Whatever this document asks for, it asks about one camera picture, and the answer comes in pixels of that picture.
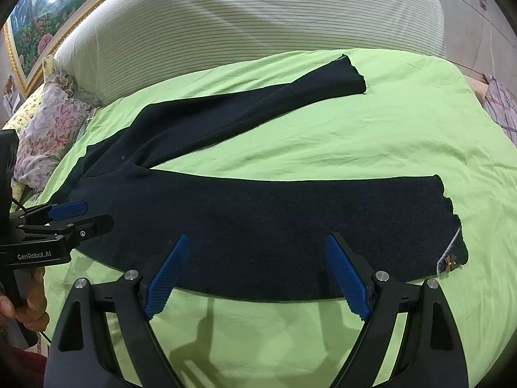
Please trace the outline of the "left hand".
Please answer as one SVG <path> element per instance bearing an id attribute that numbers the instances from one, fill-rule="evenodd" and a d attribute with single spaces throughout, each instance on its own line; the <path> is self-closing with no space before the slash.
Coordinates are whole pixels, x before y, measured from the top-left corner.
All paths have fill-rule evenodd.
<path id="1" fill-rule="evenodd" d="M 11 300 L 1 295 L 1 326 L 7 319 L 16 319 L 28 330 L 41 332 L 47 329 L 50 321 L 47 314 L 47 297 L 45 295 L 44 275 L 46 269 L 38 267 L 31 269 L 26 304 L 22 307 L 14 307 Z"/>

